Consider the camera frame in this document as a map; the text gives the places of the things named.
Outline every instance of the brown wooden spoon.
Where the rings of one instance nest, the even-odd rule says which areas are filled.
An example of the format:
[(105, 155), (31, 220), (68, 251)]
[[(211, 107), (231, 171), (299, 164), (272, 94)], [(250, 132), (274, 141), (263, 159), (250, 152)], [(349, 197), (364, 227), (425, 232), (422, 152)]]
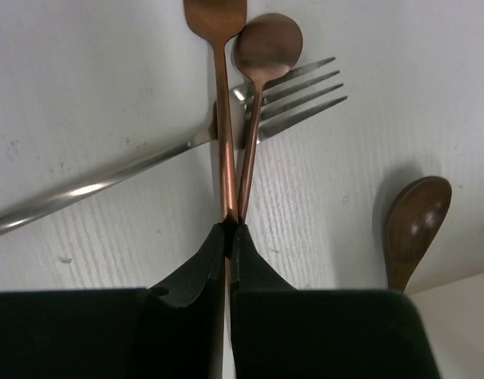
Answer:
[(216, 68), (220, 202), (223, 219), (238, 222), (233, 133), (225, 46), (246, 24), (246, 0), (184, 0), (189, 28), (212, 46)]
[(302, 48), (303, 36), (299, 26), (289, 17), (278, 13), (254, 18), (244, 27), (236, 40), (234, 63), (240, 72), (254, 83), (252, 117), (238, 195), (240, 223), (245, 223), (249, 205), (263, 89), (269, 81), (283, 77), (291, 71), (302, 53)]
[(392, 203), (385, 224), (388, 287), (404, 291), (444, 222), (452, 199), (450, 183), (436, 176), (412, 182)]

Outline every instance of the spoon handle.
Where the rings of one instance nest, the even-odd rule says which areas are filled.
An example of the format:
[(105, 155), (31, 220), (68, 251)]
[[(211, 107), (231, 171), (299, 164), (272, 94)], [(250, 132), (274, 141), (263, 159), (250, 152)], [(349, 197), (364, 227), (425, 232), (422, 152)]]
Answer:
[(219, 179), (220, 208), (223, 220), (238, 221), (236, 204), (236, 171), (234, 168), (233, 132), (229, 89), (227, 86), (227, 68), (225, 45), (213, 47), (216, 68), (217, 87), (217, 139), (219, 141)]
[(257, 135), (261, 120), (261, 104), (263, 103), (263, 88), (256, 86), (254, 93), (252, 116), (250, 118), (249, 134), (247, 136), (245, 155), (243, 156), (242, 176), (240, 178), (240, 194), (238, 197), (238, 221), (245, 223), (249, 207), (250, 187), (256, 159)]

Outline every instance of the utensil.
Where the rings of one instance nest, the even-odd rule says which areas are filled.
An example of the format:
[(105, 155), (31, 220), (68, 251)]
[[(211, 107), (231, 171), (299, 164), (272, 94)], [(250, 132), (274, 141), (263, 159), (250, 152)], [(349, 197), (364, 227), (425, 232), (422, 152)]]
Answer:
[(252, 185), (257, 136), (261, 119), (263, 89), (269, 81), (283, 77), (296, 64), (303, 48), (302, 32), (283, 14), (259, 16), (244, 27), (234, 48), (234, 62), (254, 85), (252, 117), (243, 157), (238, 221), (245, 223)]
[(389, 289), (405, 290), (444, 222), (451, 199), (447, 179), (428, 176), (412, 182), (394, 200), (385, 225)]
[(233, 135), (227, 86), (225, 46), (246, 23), (246, 0), (184, 0), (189, 28), (213, 49), (217, 88), (217, 139), (219, 141), (220, 203), (223, 219), (238, 220)]
[[(278, 81), (268, 83), (266, 88), (274, 87), (278, 84), (284, 84), (291, 79), (306, 75), (307, 73), (310, 73), (311, 71), (318, 69), (326, 65), (327, 63), (332, 62), (333, 60), (334, 58), (322, 59), (320, 61), (294, 69), (293, 71), (289, 72), (288, 75), (279, 79)], [(322, 78), (321, 80), (323, 81), (328, 77), (336, 75), (338, 72), (339, 71), (332, 71), (330, 73), (326, 73), (325, 75), (320, 75), (319, 78)], [(308, 88), (309, 86), (316, 84), (317, 79), (318, 78), (309, 79), (307, 81), (304, 81), (303, 83), (296, 84), (277, 93), (285, 92), (284, 97), (292, 95), (293, 93), (300, 91), (301, 89)], [(337, 84), (332, 87), (326, 88), (325, 90), (315, 92), (315, 94), (318, 94), (315, 97), (318, 97), (320, 95), (320, 92), (330, 92), (341, 85), (342, 84)], [(246, 104), (250, 103), (251, 99), (253, 98), (252, 83), (245, 83), (233, 88), (231, 90), (231, 94), (233, 94), (234, 97), (238, 99), (240, 104), (246, 107), (246, 115), (250, 116), (250, 107), (247, 107)], [(264, 97), (263, 103), (271, 103), (272, 101), (276, 101), (274, 95), (275, 94), (267, 95), (266, 97)], [(298, 100), (303, 100), (303, 102), (311, 100), (307, 98), (310, 98), (310, 96), (303, 96)], [(258, 141), (261, 142), (268, 138), (271, 138), (276, 134), (283, 132), (284, 130), (287, 130), (292, 126), (300, 123), (301, 121), (306, 120), (308, 117), (312, 117), (317, 113), (320, 113), (330, 107), (335, 106), (338, 103), (343, 102), (346, 98), (346, 96), (342, 96), (333, 100), (325, 101), (316, 105), (315, 107), (300, 111), (296, 114), (282, 116), (277, 119), (270, 118), (260, 128)], [(242, 130), (242, 126), (240, 125), (238, 129), (238, 133), (236, 133), (234, 136), (234, 145), (237, 148), (243, 149), (245, 147), (246, 141), (243, 137), (244, 133)], [(96, 173), (81, 178), (80, 180), (77, 179), (75, 182), (71, 182), (58, 189), (54, 189), (48, 193), (27, 200), (22, 204), (18, 204), (10, 210), (0, 213), (0, 235), (17, 229), (18, 227), (22, 227), (44, 216), (50, 215), (51, 213), (66, 208), (67, 206), (75, 204), (78, 201), (84, 200), (86, 197), (90, 197), (95, 193), (98, 193), (115, 184), (123, 182), (136, 174), (140, 174), (141, 172), (151, 167), (154, 167), (159, 163), (173, 158), (174, 156), (177, 156), (183, 152), (187, 152), (192, 148), (213, 141), (215, 139), (217, 139), (217, 124), (214, 119), (212, 120), (210, 126), (200, 130), (199, 132), (186, 138), (185, 140), (174, 144), (171, 148), (165, 150), (151, 151), (144, 156), (138, 156), (131, 160), (125, 160), (120, 164), (115, 164), (108, 169), (97, 171)]]

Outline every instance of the fork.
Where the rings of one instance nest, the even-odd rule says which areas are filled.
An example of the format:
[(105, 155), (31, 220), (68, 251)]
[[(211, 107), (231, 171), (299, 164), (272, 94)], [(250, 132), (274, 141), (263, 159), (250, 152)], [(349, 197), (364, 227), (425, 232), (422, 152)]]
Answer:
[[(265, 87), (265, 92), (277, 85), (284, 84), (292, 79), (301, 77), (307, 73), (310, 73), (332, 61), (334, 58), (326, 58), (320, 61), (310, 63), (298, 67), (292, 70), (286, 76), (280, 79), (270, 82)], [(304, 81), (299, 84), (295, 84), (289, 88), (280, 90), (279, 92), (267, 94), (263, 98), (263, 106), (267, 106), (279, 100), (283, 100), (286, 97), (300, 92), (306, 88), (314, 86), (330, 77), (337, 75), (339, 70), (332, 71)], [(283, 114), (299, 105), (307, 103), (313, 99), (323, 96), (324, 94), (334, 91), (342, 87), (343, 84), (336, 84), (332, 87), (321, 89), (312, 94), (302, 96), (298, 99), (292, 100), (288, 103), (279, 105), (276, 108), (265, 110), (261, 113), (261, 121), (265, 122), (259, 130), (258, 143), (268, 138), (275, 136), (278, 133), (283, 132), (286, 129), (298, 124), (299, 122), (306, 120), (309, 117), (314, 116), (330, 107), (335, 106), (338, 103), (343, 102), (347, 99), (346, 96), (338, 97), (333, 100), (323, 102), (315, 107), (311, 107), (307, 110), (300, 111), (296, 114), (288, 115), (285, 118), (273, 119), (276, 116)], [(253, 86), (251, 84), (242, 84), (238, 87), (231, 89), (231, 93), (238, 99), (241, 105), (245, 108), (245, 119), (250, 117), (252, 110), (251, 101), (253, 99)], [(239, 133), (238, 136), (234, 136), (235, 147), (242, 149), (244, 148), (245, 138), (243, 138), (243, 133)], [(192, 148), (200, 146), (210, 141), (217, 139), (217, 124), (214, 119), (209, 127), (200, 130), (193, 136), (174, 144), (172, 147), (166, 150), (159, 150), (157, 152), (149, 152), (148, 154), (132, 159), (129, 162), (115, 165), (111, 169), (99, 171), (95, 174), (91, 174), (86, 178), (78, 180), (76, 182), (70, 183), (69, 185), (63, 186), (60, 189), (55, 189), (52, 192), (45, 193), (42, 196), (32, 198), (27, 200), (25, 203), (21, 203), (6, 212), (0, 213), (0, 235), (8, 233), (18, 227), (22, 227), (32, 221), (40, 219), (44, 216), (50, 215), (60, 209), (66, 208), (80, 200), (85, 199), (99, 191), (105, 190), (117, 183), (123, 182), (124, 180), (133, 177), (136, 174), (154, 167), (155, 165), (162, 163), (174, 156), (178, 156), (183, 152), (187, 152)]]

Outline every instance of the rose gold cutlery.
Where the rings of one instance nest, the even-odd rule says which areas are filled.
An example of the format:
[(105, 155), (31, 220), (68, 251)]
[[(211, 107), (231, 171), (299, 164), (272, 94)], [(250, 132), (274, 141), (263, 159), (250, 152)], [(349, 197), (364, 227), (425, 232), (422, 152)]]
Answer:
[(220, 203), (223, 219), (238, 220), (233, 135), (227, 85), (227, 41), (240, 33), (246, 23), (246, 0), (184, 0), (189, 28), (210, 43), (213, 49), (217, 87), (217, 139), (219, 141)]
[(289, 73), (302, 53), (303, 37), (299, 26), (278, 13), (259, 16), (244, 27), (234, 48), (236, 66), (254, 85), (252, 117), (243, 157), (238, 221), (245, 223), (256, 158), (263, 89), (269, 81)]

